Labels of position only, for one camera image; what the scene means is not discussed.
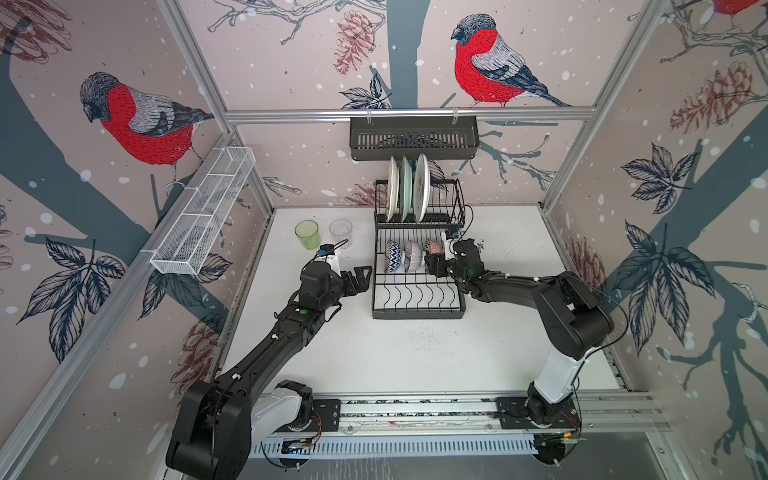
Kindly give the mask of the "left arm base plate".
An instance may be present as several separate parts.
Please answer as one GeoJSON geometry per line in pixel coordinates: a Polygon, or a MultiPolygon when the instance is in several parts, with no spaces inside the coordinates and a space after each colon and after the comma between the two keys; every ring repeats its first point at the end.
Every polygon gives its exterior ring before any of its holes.
{"type": "Polygon", "coordinates": [[[326,433],[339,429],[341,401],[338,399],[314,399],[312,407],[302,405],[298,418],[280,426],[276,433],[326,433]]]}

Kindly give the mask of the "clear drinking glass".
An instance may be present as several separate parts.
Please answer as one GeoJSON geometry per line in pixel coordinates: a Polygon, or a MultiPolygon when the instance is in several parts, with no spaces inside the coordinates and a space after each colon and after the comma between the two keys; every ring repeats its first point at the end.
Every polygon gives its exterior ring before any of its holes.
{"type": "Polygon", "coordinates": [[[349,248],[352,244],[353,224],[346,218],[335,219],[329,225],[329,233],[335,248],[349,248]]]}

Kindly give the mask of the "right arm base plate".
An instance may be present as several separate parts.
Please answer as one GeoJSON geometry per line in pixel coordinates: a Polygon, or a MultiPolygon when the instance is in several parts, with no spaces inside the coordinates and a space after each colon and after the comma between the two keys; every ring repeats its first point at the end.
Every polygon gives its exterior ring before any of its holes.
{"type": "Polygon", "coordinates": [[[534,396],[497,397],[495,405],[495,417],[504,430],[578,430],[581,427],[581,418],[573,394],[557,404],[549,404],[534,396]]]}

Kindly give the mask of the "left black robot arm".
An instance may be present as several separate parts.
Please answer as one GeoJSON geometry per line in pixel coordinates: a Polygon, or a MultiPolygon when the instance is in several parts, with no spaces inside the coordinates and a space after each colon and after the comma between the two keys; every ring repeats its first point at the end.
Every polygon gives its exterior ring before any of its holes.
{"type": "Polygon", "coordinates": [[[265,389],[339,312],[342,298],[368,290],[372,273],[370,266],[341,271],[327,261],[308,262],[299,289],[261,342],[216,379],[196,381],[184,393],[166,466],[194,479],[235,479],[256,444],[284,426],[307,426],[310,387],[282,381],[271,393],[265,389]]]}

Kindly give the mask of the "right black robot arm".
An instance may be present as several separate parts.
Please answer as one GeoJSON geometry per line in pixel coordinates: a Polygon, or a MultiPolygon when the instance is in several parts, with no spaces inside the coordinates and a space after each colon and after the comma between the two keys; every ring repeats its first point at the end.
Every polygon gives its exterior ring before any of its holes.
{"type": "Polygon", "coordinates": [[[614,321],[597,293],[570,271],[524,277],[489,270],[472,239],[447,242],[440,253],[427,253],[425,264],[428,273],[451,278],[459,290],[479,302],[513,304],[538,312],[550,348],[528,387],[526,415],[539,427],[563,418],[586,359],[614,331],[614,321]]]}

